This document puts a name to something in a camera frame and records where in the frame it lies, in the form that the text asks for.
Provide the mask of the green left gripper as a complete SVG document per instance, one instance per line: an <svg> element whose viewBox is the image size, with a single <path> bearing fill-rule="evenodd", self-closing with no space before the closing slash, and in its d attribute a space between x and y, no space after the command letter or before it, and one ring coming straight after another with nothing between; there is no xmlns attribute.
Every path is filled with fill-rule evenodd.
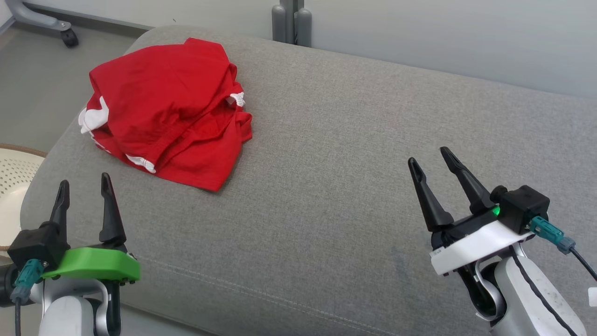
<svg viewBox="0 0 597 336"><path fill-rule="evenodd" d="M106 172L102 173L101 194L104 200L103 225L99 234L100 248L78 247L64 254L58 268L46 271L43 279L56 276L73 279L111 280L127 283L140 280L140 264L125 249L126 233L122 223L117 198ZM70 206L69 182L62 180L51 212L51 221L66 229Z"/></svg>

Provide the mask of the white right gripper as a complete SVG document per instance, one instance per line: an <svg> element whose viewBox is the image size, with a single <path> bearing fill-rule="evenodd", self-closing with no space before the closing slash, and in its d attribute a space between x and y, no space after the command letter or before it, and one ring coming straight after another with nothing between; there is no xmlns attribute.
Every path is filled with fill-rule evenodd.
<svg viewBox="0 0 597 336"><path fill-rule="evenodd" d="M531 232L518 234L501 223L498 219L500 208L490 199L490 192L486 187L448 147L441 147L440 152L465 192L473 215L457 221L451 227L454 223L452 215L443 209L427 185L426 175L420 164L413 157L409 158L408 166L422 215L427 230L433 232L430 260L437 274L453 272L484 257L490 257L514 243L531 238Z"/></svg>

